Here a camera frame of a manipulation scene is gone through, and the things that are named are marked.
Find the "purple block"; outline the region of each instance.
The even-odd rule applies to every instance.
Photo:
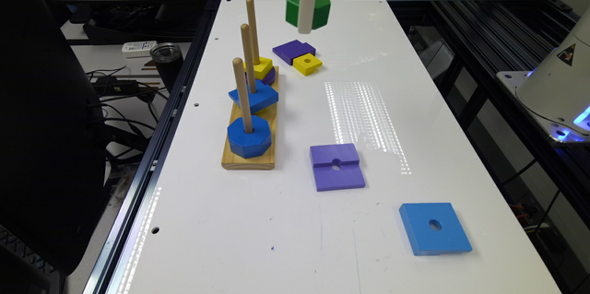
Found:
[[[310,156],[318,192],[365,186],[354,144],[310,147]]]
[[[270,86],[271,84],[275,83],[277,79],[277,70],[275,67],[272,67],[270,71],[266,74],[265,78],[260,80],[264,85]]]
[[[304,54],[311,53],[315,55],[315,48],[308,43],[301,43],[300,41],[290,41],[283,45],[279,45],[273,49],[273,52],[283,59],[285,63],[293,65],[293,59],[301,57]]]

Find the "yellow block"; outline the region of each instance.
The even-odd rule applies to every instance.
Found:
[[[254,65],[254,75],[257,79],[263,79],[266,74],[273,68],[273,60],[260,57],[260,64]],[[246,63],[243,64],[243,70],[246,70]]]
[[[308,76],[309,74],[313,73],[313,71],[321,65],[322,62],[320,61],[320,59],[314,57],[310,53],[293,59],[293,67],[295,67],[305,76]]]

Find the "blue triangle block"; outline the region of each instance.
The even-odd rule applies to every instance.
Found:
[[[230,98],[240,107],[238,89],[230,91]],[[260,80],[256,80],[256,93],[251,94],[250,88],[248,88],[248,100],[250,101],[250,113],[256,113],[278,102],[278,92]]]

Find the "blue hexagon block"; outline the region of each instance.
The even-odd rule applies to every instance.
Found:
[[[243,131],[242,118],[234,120],[228,127],[231,152],[244,159],[262,156],[272,142],[268,121],[253,115],[252,127],[254,131],[246,134]]]
[[[240,106],[238,89],[230,91],[230,98]],[[270,86],[266,86],[260,80],[256,80],[256,93],[251,94],[248,88],[248,100],[250,101],[250,113],[256,113],[278,101],[278,92]]]
[[[404,203],[399,213],[414,255],[471,252],[469,239],[450,203]]]

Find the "purple slotted block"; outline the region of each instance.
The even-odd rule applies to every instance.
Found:
[[[265,78],[263,78],[262,80],[259,80],[259,81],[262,82],[265,86],[270,86],[271,84],[275,83],[276,79],[277,79],[277,70],[275,69],[275,67],[273,67],[268,72],[268,74],[266,74]]]
[[[295,58],[301,57],[307,53],[315,55],[315,48],[308,43],[301,43],[300,41],[295,40],[273,48],[273,53],[283,59],[285,63],[293,65],[293,59]]]
[[[318,192],[365,186],[354,144],[310,147],[310,156]]]

